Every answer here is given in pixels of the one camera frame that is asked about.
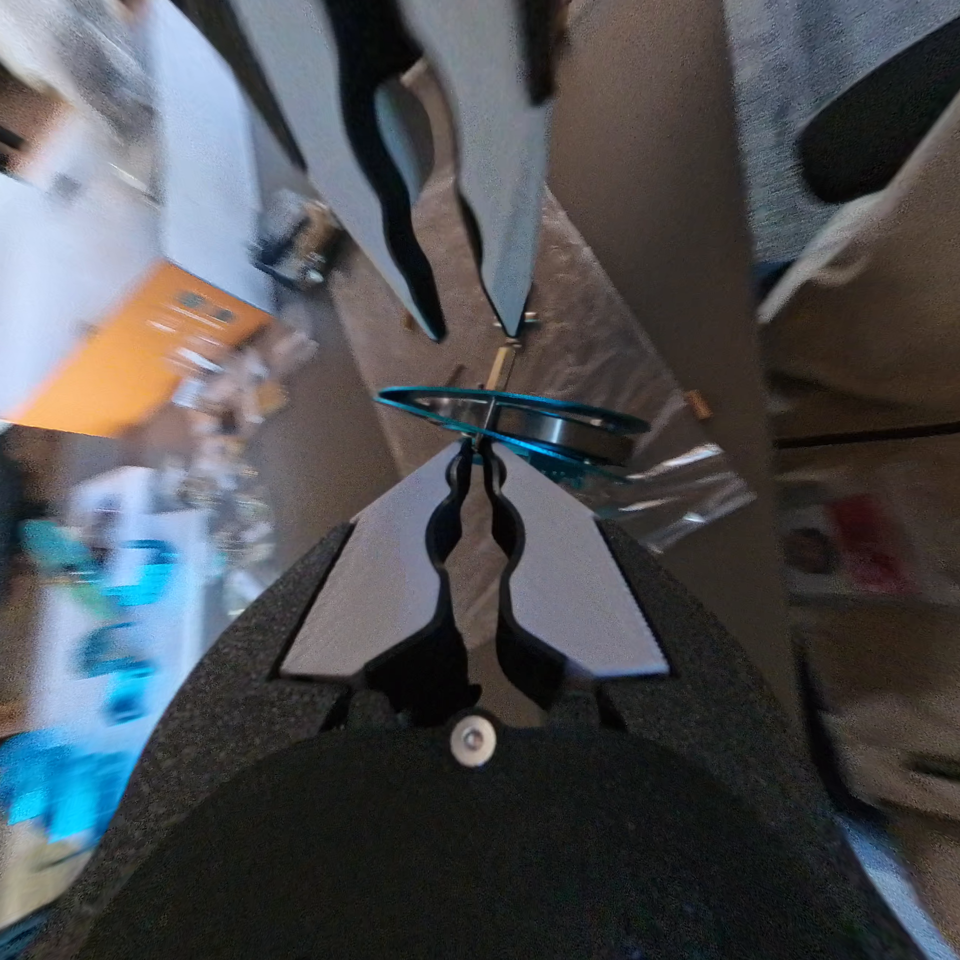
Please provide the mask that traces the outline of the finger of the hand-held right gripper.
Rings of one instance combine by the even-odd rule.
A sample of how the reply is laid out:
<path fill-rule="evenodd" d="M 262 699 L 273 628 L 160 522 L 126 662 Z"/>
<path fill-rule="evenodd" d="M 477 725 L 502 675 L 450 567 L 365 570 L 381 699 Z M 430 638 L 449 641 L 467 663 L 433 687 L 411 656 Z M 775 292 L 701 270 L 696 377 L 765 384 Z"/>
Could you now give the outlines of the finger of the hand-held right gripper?
<path fill-rule="evenodd" d="M 519 337 L 533 286 L 553 111 L 553 3 L 401 1 L 446 97 L 456 190 L 479 278 Z"/>
<path fill-rule="evenodd" d="M 395 2 L 231 2 L 307 174 L 352 240 L 433 341 L 447 336 L 433 270 L 412 222 L 432 163 L 417 155 L 421 55 Z"/>

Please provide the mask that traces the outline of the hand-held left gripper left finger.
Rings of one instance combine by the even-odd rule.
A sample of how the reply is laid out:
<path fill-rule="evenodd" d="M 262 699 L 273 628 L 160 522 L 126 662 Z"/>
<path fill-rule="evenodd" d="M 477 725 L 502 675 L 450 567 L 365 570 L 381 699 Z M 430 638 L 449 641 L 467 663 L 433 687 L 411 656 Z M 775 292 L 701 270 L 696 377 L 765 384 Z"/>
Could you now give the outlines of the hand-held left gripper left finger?
<path fill-rule="evenodd" d="M 358 513 L 279 674 L 382 693 L 417 726 L 467 710 L 469 657 L 447 560 L 469 490 L 461 440 Z"/>

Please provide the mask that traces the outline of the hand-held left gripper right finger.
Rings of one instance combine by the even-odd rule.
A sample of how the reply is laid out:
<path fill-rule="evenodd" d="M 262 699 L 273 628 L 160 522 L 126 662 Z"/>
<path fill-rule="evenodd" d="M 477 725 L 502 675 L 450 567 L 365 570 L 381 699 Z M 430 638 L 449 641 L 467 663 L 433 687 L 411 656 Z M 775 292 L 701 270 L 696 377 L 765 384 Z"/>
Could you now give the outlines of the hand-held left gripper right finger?
<path fill-rule="evenodd" d="M 495 651 L 543 711 L 567 690 L 664 678 L 669 661 L 594 512 L 504 443 L 484 449 L 491 535 L 505 558 Z"/>

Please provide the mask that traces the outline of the teal round turntable base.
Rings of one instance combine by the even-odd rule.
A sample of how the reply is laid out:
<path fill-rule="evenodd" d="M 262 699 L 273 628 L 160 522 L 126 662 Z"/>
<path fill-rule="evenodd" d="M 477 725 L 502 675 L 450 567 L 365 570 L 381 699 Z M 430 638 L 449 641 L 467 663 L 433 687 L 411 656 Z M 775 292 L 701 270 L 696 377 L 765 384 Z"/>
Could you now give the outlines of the teal round turntable base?
<path fill-rule="evenodd" d="M 580 489 L 588 477 L 627 481 L 649 421 L 632 414 L 544 396 L 454 387 L 388 387 L 377 403 L 470 438 L 500 445 L 558 484 Z"/>

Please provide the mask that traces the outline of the pile of small parts bags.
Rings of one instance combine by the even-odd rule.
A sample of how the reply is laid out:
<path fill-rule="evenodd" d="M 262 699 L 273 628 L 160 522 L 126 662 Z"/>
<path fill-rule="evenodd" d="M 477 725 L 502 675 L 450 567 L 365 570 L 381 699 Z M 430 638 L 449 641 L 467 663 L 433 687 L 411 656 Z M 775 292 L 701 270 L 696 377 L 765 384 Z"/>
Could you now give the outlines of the pile of small parts bags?
<path fill-rule="evenodd" d="M 185 413 L 189 454 L 173 489 L 208 519 L 209 581 L 238 616 L 270 583 L 274 508 L 251 457 L 259 432 L 290 402 L 289 382 L 316 354 L 302 323 L 277 319 L 227 346 L 193 337 L 174 350 L 173 404 Z"/>

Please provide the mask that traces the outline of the large clear plastic bag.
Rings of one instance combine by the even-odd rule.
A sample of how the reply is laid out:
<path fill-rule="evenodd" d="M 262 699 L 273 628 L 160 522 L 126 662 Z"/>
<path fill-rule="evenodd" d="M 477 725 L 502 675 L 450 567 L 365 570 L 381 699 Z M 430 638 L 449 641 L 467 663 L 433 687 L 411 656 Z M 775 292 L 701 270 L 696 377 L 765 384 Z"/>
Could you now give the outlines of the large clear plastic bag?
<path fill-rule="evenodd" d="M 404 327 L 402 307 L 366 256 L 353 250 L 333 275 L 332 300 L 372 395 L 391 387 L 481 387 L 505 338 L 474 276 L 450 184 L 430 187 L 415 224 L 435 258 L 448 334 L 432 342 Z M 616 522 L 740 639 L 746 636 L 735 543 L 727 517 L 754 500 L 730 457 L 696 419 L 676 376 L 558 200 L 547 195 L 534 271 L 537 321 L 515 354 L 508 391 L 628 414 L 648 429 L 631 438 L 619 483 L 593 471 L 560 485 Z"/>

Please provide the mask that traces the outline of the orange cardboard box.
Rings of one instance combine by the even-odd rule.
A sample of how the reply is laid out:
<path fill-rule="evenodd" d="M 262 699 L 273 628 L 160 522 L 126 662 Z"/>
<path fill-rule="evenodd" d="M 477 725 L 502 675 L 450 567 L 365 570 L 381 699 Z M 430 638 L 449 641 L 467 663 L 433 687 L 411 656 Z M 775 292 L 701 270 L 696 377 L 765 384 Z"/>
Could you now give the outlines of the orange cardboard box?
<path fill-rule="evenodd" d="M 111 437 L 269 325 L 251 110 L 172 2 L 2 2 L 2 423 Z"/>

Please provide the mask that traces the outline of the person's beige jacket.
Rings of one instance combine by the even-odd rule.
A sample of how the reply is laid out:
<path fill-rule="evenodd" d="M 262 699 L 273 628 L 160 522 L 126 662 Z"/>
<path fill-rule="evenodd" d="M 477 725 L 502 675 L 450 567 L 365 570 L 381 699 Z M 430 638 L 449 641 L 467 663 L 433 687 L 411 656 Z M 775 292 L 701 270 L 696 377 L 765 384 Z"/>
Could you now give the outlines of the person's beige jacket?
<path fill-rule="evenodd" d="M 759 308 L 799 681 L 846 820 L 881 822 L 958 958 L 958 94 L 891 181 L 844 204 Z M 918 592 L 844 573 L 826 504 L 870 494 Z"/>

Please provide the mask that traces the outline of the blue perforated bracket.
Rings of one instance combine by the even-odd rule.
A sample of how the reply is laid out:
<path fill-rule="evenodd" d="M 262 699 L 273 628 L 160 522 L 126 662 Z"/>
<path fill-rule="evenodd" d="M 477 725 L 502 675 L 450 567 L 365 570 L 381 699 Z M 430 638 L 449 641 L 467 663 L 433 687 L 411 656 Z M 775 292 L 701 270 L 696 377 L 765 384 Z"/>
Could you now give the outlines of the blue perforated bracket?
<path fill-rule="evenodd" d="M 150 606 L 160 601 L 170 586 L 178 553 L 165 538 L 140 537 L 121 542 L 121 560 L 133 563 L 131 582 L 102 580 L 100 594 L 119 608 Z"/>

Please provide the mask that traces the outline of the blue angled bracket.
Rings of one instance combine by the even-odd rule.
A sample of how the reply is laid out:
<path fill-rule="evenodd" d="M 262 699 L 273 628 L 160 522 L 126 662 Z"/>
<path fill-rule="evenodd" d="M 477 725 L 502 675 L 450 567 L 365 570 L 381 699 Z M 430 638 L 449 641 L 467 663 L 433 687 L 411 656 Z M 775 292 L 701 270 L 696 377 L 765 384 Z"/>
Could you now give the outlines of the blue angled bracket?
<path fill-rule="evenodd" d="M 151 676 L 157 667 L 141 641 L 141 630 L 133 620 L 97 627 L 78 642 L 74 669 L 87 679 L 126 672 Z"/>

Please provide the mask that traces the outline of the blue U bracket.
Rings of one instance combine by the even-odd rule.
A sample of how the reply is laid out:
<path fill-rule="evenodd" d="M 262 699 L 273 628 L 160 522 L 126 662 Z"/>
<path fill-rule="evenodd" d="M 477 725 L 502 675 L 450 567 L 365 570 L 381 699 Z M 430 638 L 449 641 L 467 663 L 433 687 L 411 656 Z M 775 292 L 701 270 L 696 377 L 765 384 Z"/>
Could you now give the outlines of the blue U bracket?
<path fill-rule="evenodd" d="M 119 726 L 136 722 L 149 713 L 149 680 L 133 674 L 115 674 L 102 702 L 103 722 Z"/>

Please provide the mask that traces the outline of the blue long round-end bracket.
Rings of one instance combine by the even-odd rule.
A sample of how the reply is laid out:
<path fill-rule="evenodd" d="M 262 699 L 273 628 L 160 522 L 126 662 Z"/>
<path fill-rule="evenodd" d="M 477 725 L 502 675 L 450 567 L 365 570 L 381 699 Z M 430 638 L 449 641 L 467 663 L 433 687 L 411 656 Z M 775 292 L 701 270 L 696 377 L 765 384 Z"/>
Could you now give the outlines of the blue long round-end bracket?
<path fill-rule="evenodd" d="M 2 741 L 1 807 L 8 825 L 38 822 L 49 842 L 97 841 L 121 801 L 137 757 L 87 750 L 49 730 Z"/>

